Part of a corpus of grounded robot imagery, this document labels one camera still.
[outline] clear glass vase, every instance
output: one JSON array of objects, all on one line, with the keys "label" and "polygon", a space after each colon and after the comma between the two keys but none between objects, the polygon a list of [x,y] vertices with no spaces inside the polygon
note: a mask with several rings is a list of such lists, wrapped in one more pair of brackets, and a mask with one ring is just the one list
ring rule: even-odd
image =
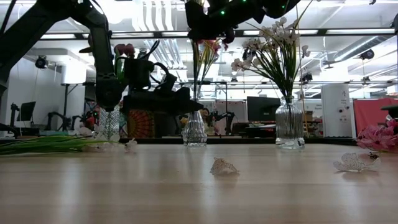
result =
[{"label": "clear glass vase", "polygon": [[206,146],[207,134],[205,132],[205,124],[199,111],[189,114],[188,122],[182,130],[182,139],[184,146],[202,147]]},{"label": "clear glass vase", "polygon": [[105,109],[101,108],[99,113],[99,127],[107,140],[110,140],[111,136],[119,134],[119,109],[119,106],[115,106],[112,112],[106,112]]},{"label": "clear glass vase", "polygon": [[304,149],[303,112],[293,104],[293,96],[283,97],[276,116],[276,145],[282,149]]}]

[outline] desk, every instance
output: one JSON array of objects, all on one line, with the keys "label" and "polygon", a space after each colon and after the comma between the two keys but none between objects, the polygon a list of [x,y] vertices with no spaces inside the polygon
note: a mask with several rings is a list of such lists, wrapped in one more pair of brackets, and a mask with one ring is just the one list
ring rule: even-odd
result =
[{"label": "desk", "polygon": [[[337,172],[357,147],[139,145],[136,154],[0,158],[1,224],[398,223],[398,156],[380,172]],[[214,177],[213,157],[240,175]]]}]

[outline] computer monitor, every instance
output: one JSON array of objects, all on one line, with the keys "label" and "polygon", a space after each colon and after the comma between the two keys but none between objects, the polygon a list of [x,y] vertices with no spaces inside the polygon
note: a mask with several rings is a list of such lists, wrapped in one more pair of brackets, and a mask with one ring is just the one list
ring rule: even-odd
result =
[{"label": "computer monitor", "polygon": [[17,121],[30,121],[33,116],[33,110],[36,102],[23,103],[19,108],[19,115]]},{"label": "computer monitor", "polygon": [[248,96],[247,103],[249,121],[275,121],[279,98]]}]

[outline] green grass bundle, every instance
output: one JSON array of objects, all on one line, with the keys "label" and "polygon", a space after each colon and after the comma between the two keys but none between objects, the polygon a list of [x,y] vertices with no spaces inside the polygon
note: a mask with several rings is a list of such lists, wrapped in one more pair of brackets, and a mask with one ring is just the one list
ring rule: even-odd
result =
[{"label": "green grass bundle", "polygon": [[45,136],[0,144],[0,155],[81,152],[83,146],[105,142],[109,141],[98,141],[76,136]]}]

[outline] red panel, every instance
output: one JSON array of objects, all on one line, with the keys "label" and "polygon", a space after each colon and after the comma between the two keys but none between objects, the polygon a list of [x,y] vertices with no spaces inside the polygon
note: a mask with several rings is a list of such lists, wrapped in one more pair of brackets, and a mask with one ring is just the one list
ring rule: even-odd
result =
[{"label": "red panel", "polygon": [[358,135],[368,125],[384,123],[388,111],[382,111],[382,106],[396,104],[397,101],[390,98],[378,100],[354,100],[356,134]]}]

